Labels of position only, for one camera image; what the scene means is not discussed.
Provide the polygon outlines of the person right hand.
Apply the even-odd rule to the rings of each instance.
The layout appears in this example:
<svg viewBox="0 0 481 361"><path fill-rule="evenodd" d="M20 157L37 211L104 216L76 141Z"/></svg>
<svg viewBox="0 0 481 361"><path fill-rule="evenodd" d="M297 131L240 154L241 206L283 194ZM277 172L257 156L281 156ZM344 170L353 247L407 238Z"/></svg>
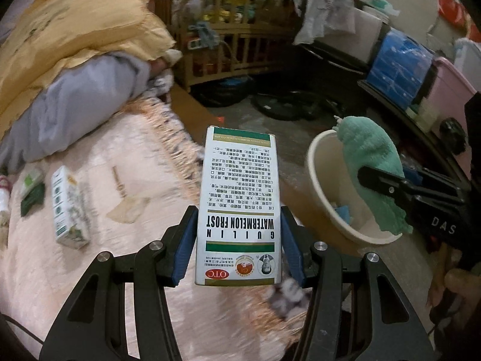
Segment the person right hand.
<svg viewBox="0 0 481 361"><path fill-rule="evenodd" d="M445 243L441 245L426 306L437 307L445 290L456 294L461 301L452 316L452 323L456 329L462 329L480 304L480 276L455 267L454 258L458 253L458 250L448 247Z"/></svg>

